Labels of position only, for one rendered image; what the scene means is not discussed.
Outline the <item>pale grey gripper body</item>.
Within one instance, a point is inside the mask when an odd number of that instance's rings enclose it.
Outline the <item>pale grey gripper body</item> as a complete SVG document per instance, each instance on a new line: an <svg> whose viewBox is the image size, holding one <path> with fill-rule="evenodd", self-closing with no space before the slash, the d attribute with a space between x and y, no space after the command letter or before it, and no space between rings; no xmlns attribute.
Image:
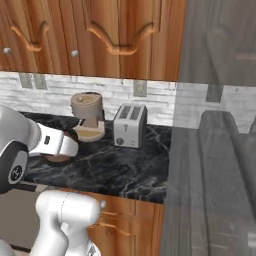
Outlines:
<svg viewBox="0 0 256 256"><path fill-rule="evenodd" d="M62 140L59 154L66 155L69 157L75 157L78 153L78 149L78 143L73 138L65 135Z"/></svg>

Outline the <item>brown round object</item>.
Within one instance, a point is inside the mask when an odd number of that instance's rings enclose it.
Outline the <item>brown round object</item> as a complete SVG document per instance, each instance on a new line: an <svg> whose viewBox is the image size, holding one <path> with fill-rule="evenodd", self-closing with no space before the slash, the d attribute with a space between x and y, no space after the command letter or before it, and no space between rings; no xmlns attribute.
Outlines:
<svg viewBox="0 0 256 256"><path fill-rule="evenodd" d="M65 130L64 134L72 138L73 140L78 141L78 135L74 129ZM43 157L51 163L64 163L71 160L71 157L66 155L53 156L53 155L44 154Z"/></svg>

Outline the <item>beige coffee machine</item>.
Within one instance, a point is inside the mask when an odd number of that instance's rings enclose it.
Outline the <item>beige coffee machine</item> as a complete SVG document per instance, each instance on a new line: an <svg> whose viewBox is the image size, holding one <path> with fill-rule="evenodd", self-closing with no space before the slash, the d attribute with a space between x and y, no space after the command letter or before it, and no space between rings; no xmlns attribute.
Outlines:
<svg viewBox="0 0 256 256"><path fill-rule="evenodd" d="M105 135L102 96L99 93L76 93L70 106L72 114L79 120L74 130L80 141L94 142Z"/></svg>

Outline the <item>silver two-slot toaster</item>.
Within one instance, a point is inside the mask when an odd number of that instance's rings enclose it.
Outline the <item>silver two-slot toaster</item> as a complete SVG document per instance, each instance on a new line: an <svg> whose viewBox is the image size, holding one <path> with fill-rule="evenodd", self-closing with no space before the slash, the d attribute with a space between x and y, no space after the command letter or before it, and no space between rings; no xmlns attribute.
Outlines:
<svg viewBox="0 0 256 256"><path fill-rule="evenodd" d="M141 148L146 135L147 114L143 104L122 104L113 120L114 145Z"/></svg>

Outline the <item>wooden drawer front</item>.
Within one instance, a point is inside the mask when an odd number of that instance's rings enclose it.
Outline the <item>wooden drawer front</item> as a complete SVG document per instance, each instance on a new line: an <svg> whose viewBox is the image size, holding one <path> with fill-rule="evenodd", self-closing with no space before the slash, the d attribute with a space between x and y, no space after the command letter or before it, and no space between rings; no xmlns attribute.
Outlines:
<svg viewBox="0 0 256 256"><path fill-rule="evenodd" d="M99 201L106 201L106 206L102 211L118 213L117 216L135 216L136 206L135 201L116 196L97 195L96 199Z"/></svg>

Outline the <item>wooden base cupboard door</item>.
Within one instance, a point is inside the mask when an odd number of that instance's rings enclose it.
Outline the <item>wooden base cupboard door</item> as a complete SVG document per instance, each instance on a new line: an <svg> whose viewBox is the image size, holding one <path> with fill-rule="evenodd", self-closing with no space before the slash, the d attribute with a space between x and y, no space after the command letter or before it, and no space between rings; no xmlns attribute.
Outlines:
<svg viewBox="0 0 256 256"><path fill-rule="evenodd" d="M99 222L116 225L131 234L128 237L123 236L114 229L106 227L88 230L91 240L97 245L102 256L134 256L134 236L127 221L101 216L97 223Z"/></svg>

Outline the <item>grey fridge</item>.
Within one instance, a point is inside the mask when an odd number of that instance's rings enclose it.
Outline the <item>grey fridge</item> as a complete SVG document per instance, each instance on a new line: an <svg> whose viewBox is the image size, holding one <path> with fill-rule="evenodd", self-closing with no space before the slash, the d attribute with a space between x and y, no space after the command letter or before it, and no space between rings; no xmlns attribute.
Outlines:
<svg viewBox="0 0 256 256"><path fill-rule="evenodd" d="M256 0L187 0L160 256L256 256Z"/></svg>

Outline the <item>grey wall socket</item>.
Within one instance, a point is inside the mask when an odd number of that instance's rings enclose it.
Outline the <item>grey wall socket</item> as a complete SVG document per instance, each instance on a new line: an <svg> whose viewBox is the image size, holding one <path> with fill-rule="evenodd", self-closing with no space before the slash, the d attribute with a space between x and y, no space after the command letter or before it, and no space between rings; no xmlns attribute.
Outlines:
<svg viewBox="0 0 256 256"><path fill-rule="evenodd" d="M145 80L135 80L133 82L133 95L135 97L147 96L147 82Z"/></svg>
<svg viewBox="0 0 256 256"><path fill-rule="evenodd" d="M43 74L34 74L34 82L35 82L35 87L39 90L46 90L47 85L45 81L45 76Z"/></svg>
<svg viewBox="0 0 256 256"><path fill-rule="evenodd" d="M28 73L20 73L19 74L21 86L23 88L32 89L32 82L31 82L31 76Z"/></svg>

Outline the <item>wooden wall cupboard door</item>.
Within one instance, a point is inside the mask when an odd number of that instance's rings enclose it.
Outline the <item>wooden wall cupboard door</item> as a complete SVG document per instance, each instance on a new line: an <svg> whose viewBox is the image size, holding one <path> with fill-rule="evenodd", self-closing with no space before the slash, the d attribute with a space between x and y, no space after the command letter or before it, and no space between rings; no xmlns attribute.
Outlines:
<svg viewBox="0 0 256 256"><path fill-rule="evenodd" d="M4 70L68 73L60 0L0 0L0 49Z"/></svg>
<svg viewBox="0 0 256 256"><path fill-rule="evenodd" d="M70 72L176 81L186 0L59 0Z"/></svg>

